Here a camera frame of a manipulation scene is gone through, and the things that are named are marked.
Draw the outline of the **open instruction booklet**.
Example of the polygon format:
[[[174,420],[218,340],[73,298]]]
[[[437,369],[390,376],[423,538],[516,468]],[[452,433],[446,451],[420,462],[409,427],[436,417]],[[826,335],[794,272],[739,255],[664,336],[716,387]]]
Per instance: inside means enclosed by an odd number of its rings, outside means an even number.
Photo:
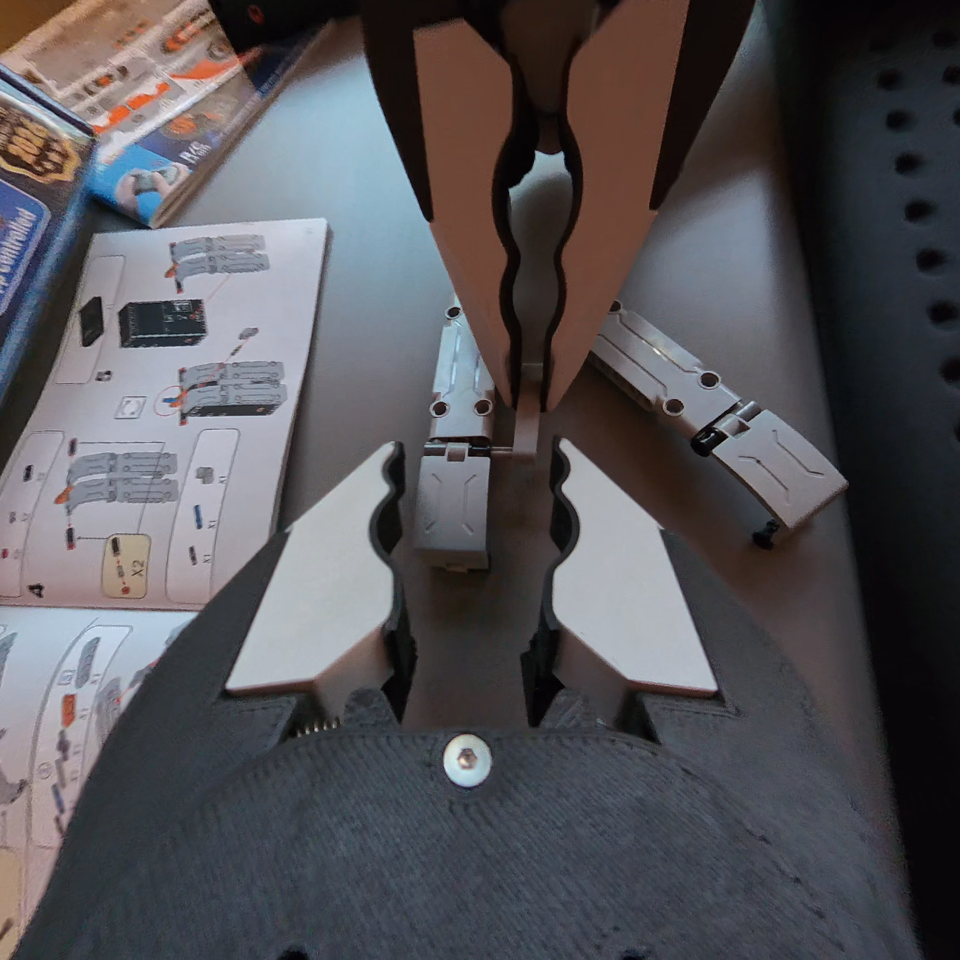
[[[2,848],[49,858],[178,616],[270,537],[324,219],[94,237],[2,478]]]

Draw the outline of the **blue toy kit box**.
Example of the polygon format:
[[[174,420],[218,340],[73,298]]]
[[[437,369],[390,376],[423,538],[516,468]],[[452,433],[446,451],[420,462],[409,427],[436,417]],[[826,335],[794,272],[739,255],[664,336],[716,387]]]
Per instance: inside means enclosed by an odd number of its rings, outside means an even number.
[[[34,339],[87,208],[93,128],[1,67],[1,396]]]

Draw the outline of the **colourful toy set box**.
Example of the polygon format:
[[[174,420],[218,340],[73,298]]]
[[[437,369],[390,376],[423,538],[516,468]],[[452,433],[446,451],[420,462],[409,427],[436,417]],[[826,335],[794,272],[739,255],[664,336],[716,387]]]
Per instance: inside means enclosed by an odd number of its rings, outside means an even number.
[[[329,31],[236,54],[208,2],[84,1],[2,63],[95,131],[94,196],[163,226]]]

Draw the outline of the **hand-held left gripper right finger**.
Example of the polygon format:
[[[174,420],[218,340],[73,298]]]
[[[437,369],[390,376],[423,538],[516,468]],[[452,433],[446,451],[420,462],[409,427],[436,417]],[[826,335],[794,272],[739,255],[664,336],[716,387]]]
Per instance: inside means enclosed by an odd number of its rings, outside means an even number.
[[[716,696],[660,524],[565,438],[554,441],[549,483],[559,557],[521,656],[529,724],[563,688],[612,727],[648,726],[641,692]]]

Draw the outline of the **black perforated board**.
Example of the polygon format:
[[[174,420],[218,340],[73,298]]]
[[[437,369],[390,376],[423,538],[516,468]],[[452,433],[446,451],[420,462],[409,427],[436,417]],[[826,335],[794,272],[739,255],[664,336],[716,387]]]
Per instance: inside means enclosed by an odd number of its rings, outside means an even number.
[[[959,4],[765,2],[921,943],[959,951]]]

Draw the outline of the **grey desk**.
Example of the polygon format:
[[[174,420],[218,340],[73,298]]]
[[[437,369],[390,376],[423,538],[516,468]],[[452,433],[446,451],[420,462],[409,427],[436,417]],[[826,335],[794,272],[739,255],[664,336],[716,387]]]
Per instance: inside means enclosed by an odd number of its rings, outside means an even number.
[[[331,241],[318,328],[289,457],[292,522],[382,443],[417,479],[450,282],[379,111],[354,21],[336,28],[182,211],[180,225],[319,216]],[[621,290],[625,306],[827,455],[830,417],[807,280],[786,191],[763,9]],[[497,463],[487,573],[449,574],[412,551],[413,489],[394,557],[418,650],[405,725],[525,724],[520,655],[555,556],[547,533],[551,438],[570,439],[728,584],[797,666],[852,750],[870,680],[843,504],[785,543],[751,541],[764,511],[596,368],[542,422],[539,462]]]

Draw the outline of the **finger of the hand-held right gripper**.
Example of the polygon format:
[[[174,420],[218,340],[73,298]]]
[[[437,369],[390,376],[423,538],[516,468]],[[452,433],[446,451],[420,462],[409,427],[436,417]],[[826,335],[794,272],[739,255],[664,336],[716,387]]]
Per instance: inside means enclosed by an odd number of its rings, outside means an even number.
[[[565,117],[580,202],[560,256],[565,300],[544,369],[546,410],[587,359],[656,218],[651,192],[688,9],[621,2],[572,58]]]
[[[513,306],[520,251],[509,191],[539,139],[529,47],[540,15],[524,2],[457,2],[413,29],[429,224],[501,397],[517,406],[522,329]]]

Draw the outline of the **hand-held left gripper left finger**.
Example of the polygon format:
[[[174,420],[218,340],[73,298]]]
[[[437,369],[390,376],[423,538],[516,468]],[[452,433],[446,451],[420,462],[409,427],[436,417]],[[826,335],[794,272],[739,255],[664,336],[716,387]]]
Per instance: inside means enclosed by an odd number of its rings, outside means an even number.
[[[330,721],[378,689],[402,720],[417,659],[391,559],[404,467],[402,444],[384,443],[288,528],[228,693],[304,692]]]

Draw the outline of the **grey perforated beam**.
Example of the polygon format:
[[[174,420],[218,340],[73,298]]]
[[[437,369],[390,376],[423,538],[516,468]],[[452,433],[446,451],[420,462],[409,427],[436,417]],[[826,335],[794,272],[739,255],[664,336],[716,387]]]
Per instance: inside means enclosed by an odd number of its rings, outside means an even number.
[[[539,435],[549,393],[549,369],[544,363],[520,368],[510,456],[512,462],[533,468],[538,459]]]

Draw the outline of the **black device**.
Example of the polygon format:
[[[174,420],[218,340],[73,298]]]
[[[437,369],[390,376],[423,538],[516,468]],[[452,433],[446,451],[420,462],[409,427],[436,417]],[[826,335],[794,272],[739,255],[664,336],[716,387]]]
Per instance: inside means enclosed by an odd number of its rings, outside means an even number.
[[[234,51],[293,38],[358,13],[358,1],[209,1]]]

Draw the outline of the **grey hinged panel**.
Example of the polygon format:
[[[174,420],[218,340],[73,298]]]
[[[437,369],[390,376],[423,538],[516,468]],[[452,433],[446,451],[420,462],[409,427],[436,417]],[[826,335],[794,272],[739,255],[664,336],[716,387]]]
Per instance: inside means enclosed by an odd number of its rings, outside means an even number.
[[[845,478],[802,434],[740,397],[620,301],[610,306],[589,359],[763,504],[771,518],[752,535],[760,548],[773,549],[846,490]]]
[[[415,496],[414,548],[454,572],[487,570],[497,388],[459,298],[445,311],[431,389],[431,426]]]

